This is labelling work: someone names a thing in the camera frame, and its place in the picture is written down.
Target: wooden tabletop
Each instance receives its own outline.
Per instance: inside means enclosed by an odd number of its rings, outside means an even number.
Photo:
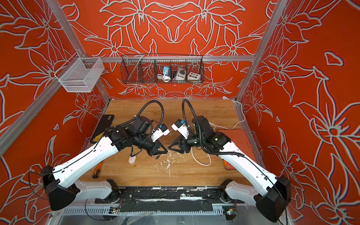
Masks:
[[[132,119],[149,100],[112,100],[106,114],[115,115],[113,125],[117,125]],[[171,125],[183,117],[181,99],[159,100],[165,111],[163,122],[171,130]],[[205,116],[209,122],[232,128],[238,118],[230,100],[190,100],[197,116]],[[194,117],[187,105],[185,105],[186,118],[191,121]],[[141,114],[150,120],[159,121],[161,109],[158,104],[150,104]],[[172,141],[180,135],[178,131],[171,130],[167,136],[159,140],[167,148]],[[219,186],[226,178],[250,185],[250,182],[236,170],[228,171],[224,168],[222,159],[217,156],[211,157],[210,166],[198,164],[188,154],[180,154],[169,151],[167,154],[150,157],[145,150],[139,155],[134,165],[128,163],[131,148],[125,148],[121,152],[104,160],[99,178],[93,179],[94,168],[85,173],[82,181],[101,181],[114,179],[119,186]],[[202,150],[193,148],[194,157],[203,164],[209,163],[209,158]]]

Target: robotic arm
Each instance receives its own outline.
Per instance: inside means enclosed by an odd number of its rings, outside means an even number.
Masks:
[[[152,102],[158,103],[162,108],[160,102],[153,100],[149,103]],[[160,123],[149,134],[146,134],[146,131],[152,126],[152,121],[140,114],[149,103],[130,122],[107,130],[96,145],[61,165],[54,168],[46,166],[41,170],[40,175],[52,210],[60,210],[75,199],[100,198],[108,199],[109,202],[117,201],[120,197],[120,190],[112,179],[103,182],[81,182],[78,181],[78,178],[99,162],[126,147],[135,145],[141,150],[145,149],[149,156],[167,153],[158,140],[162,135],[169,133],[166,125],[161,124],[163,108]]]
[[[156,128],[147,134],[152,121],[140,114],[153,102],[160,105],[162,117]],[[185,102],[193,113],[192,123],[196,133],[191,131],[186,120]],[[100,198],[109,203],[117,202],[120,198],[120,189],[112,179],[103,182],[81,182],[78,178],[107,157],[133,145],[141,150],[145,149],[149,156],[166,154],[167,150],[158,140],[162,135],[169,133],[166,125],[161,124],[163,115],[161,103],[156,100],[150,101],[133,119],[107,130],[96,145],[61,165],[43,168],[40,175],[51,209],[54,211],[62,209],[74,200]],[[191,147],[201,147],[206,153],[217,155],[232,164],[253,187],[227,179],[219,189],[231,199],[239,199],[255,205],[267,219],[276,222],[291,200],[290,181],[285,176],[276,177],[260,167],[224,133],[214,132],[205,117],[196,116],[187,99],[183,100],[183,117],[184,119],[179,119],[172,125],[172,128],[178,130],[181,135],[174,140],[169,149],[179,153],[189,153]]]
[[[187,102],[194,119],[195,134],[192,133],[184,113],[184,102]],[[219,189],[231,199],[238,199],[258,208],[270,221],[276,222],[291,201],[291,184],[287,177],[276,177],[255,161],[245,155],[222,132],[214,132],[204,116],[196,116],[187,99],[183,100],[184,119],[177,120],[171,127],[181,135],[169,146],[169,150],[189,153],[191,147],[201,147],[204,152],[221,157],[234,166],[248,179],[253,187],[238,184],[230,179],[225,180]]]

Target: floral wall pattern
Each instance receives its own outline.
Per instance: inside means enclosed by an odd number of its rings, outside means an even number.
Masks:
[[[291,0],[242,98],[295,224],[359,224],[358,1]]]
[[[253,55],[276,0],[59,0],[90,57],[123,54]],[[206,63],[201,85],[127,85],[107,63],[102,82],[113,98],[235,97],[249,62]]]
[[[105,108],[99,90],[67,93],[60,88],[1,157],[0,224],[45,224],[50,215],[40,173],[85,150]]]
[[[1,1],[0,40],[1,136],[75,50],[45,0]]]
[[[45,0],[0,1],[0,40],[1,136],[75,50]],[[104,107],[97,88],[78,94],[61,87],[56,92],[1,156],[0,224],[45,224],[50,208],[32,194],[29,171],[56,166],[84,150]],[[30,173],[30,183],[46,198],[40,177]]]

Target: black wire basket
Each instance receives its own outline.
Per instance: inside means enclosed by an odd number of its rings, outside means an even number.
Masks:
[[[122,55],[121,81],[126,84],[200,84],[201,55]]]

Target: orange screwdriver handle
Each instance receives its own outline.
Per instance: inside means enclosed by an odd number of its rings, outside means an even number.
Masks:
[[[93,178],[96,179],[99,177],[100,174],[100,170],[101,170],[101,166],[103,165],[103,161],[99,162],[99,164],[95,167],[94,169],[94,174],[93,174]]]

